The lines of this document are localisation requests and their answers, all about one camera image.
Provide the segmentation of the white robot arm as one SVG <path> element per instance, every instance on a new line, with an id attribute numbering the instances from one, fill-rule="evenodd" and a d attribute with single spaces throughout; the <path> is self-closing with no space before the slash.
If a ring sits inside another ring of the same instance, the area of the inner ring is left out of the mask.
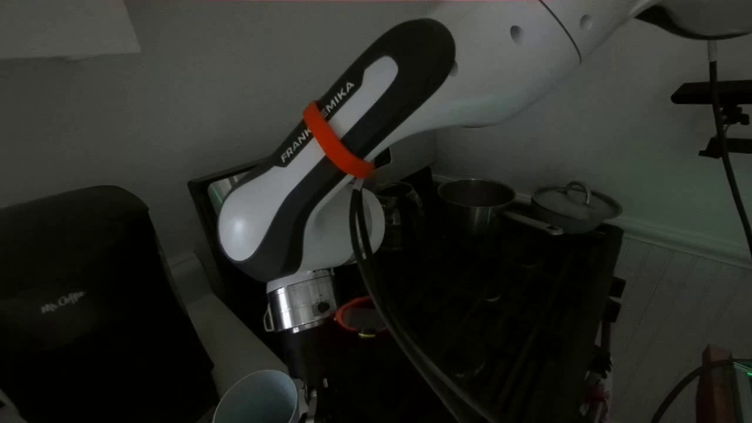
<path id="1" fill-rule="evenodd" d="M 724 40 L 749 33 L 752 3 L 444 0 L 375 37 L 230 191 L 217 210 L 222 253 L 267 283 L 310 283 L 361 257 L 385 232 L 375 195 L 361 187 L 383 151 L 522 109 L 629 19 Z"/>

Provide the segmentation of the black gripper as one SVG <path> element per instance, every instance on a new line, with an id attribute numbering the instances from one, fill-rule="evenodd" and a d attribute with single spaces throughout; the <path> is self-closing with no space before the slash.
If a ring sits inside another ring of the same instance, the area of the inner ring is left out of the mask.
<path id="1" fill-rule="evenodd" d="M 333 327 L 314 327 L 281 335 L 287 368 L 306 386 L 306 402 L 314 408 L 314 423 L 346 423 L 346 335 Z"/>

